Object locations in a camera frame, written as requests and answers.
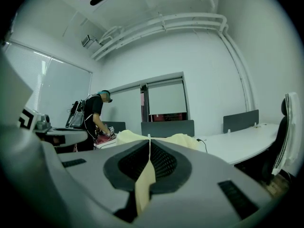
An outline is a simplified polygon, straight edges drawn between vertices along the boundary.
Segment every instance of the black cable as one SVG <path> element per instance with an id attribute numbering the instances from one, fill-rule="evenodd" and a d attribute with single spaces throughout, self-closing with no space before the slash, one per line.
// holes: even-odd
<path id="1" fill-rule="evenodd" d="M 97 149 L 97 139 L 94 139 L 95 140 L 95 146 L 94 146 L 94 150 L 96 150 Z"/>
<path id="2" fill-rule="evenodd" d="M 98 149 L 101 150 L 103 147 L 105 147 L 105 146 L 107 146 L 107 145 L 110 145 L 110 144 L 113 144 L 113 143 L 116 143 L 116 142 L 112 142 L 112 143 L 105 144 L 105 145 L 101 146 L 100 148 L 98 148 L 97 145 L 96 145 L 96 148 L 98 148 Z"/>
<path id="3" fill-rule="evenodd" d="M 208 153 L 206 143 L 204 141 L 202 141 L 202 142 L 205 144 L 206 153 Z"/>

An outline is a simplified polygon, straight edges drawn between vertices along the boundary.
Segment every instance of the gray desk divider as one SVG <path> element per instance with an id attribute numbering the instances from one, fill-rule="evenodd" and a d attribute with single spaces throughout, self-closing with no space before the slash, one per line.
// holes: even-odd
<path id="1" fill-rule="evenodd" d="M 144 122 L 142 123 L 142 135 L 157 138 L 167 138 L 177 133 L 183 133 L 194 137 L 194 121 L 171 121 L 171 122 Z"/>
<path id="2" fill-rule="evenodd" d="M 103 124 L 106 124 L 109 127 L 114 128 L 114 133 L 122 132 L 123 130 L 126 130 L 125 128 L 125 122 L 103 122 Z"/>
<path id="3" fill-rule="evenodd" d="M 239 113 L 235 115 L 224 116 L 223 118 L 223 133 L 243 130 L 254 126 L 259 122 L 259 111 L 254 110 L 245 113 Z"/>

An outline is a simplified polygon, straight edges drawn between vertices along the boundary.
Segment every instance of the air vent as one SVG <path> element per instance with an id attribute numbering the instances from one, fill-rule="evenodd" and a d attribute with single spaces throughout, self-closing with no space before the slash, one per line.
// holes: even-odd
<path id="1" fill-rule="evenodd" d="M 86 161 L 84 159 L 76 159 L 76 160 L 72 160 L 72 161 L 65 161 L 65 162 L 62 162 L 62 165 L 64 168 L 66 167 L 71 167 L 71 166 L 74 166 L 74 165 L 79 165 L 79 164 L 82 164 L 82 163 L 85 163 Z"/>
<path id="2" fill-rule="evenodd" d="M 245 219 L 258 210 L 240 189 L 230 180 L 218 183 L 241 219 Z"/>

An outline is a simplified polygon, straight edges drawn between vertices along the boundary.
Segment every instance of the man's arm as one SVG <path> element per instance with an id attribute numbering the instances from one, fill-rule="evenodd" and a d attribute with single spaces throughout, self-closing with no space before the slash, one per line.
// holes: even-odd
<path id="1" fill-rule="evenodd" d="M 98 113 L 94 113 L 93 114 L 93 122 L 95 123 L 95 125 L 97 127 L 99 127 L 99 129 L 101 129 L 102 131 L 104 131 L 107 134 L 110 134 L 110 131 L 105 127 L 105 125 L 103 124 L 103 122 L 100 120 L 100 114 Z"/>

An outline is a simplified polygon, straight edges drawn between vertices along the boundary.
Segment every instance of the transparent bag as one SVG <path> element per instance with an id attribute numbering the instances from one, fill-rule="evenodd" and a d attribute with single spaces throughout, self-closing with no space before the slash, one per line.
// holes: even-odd
<path id="1" fill-rule="evenodd" d="M 80 128 L 84 122 L 83 112 L 75 112 L 75 115 L 71 121 L 70 127 Z"/>

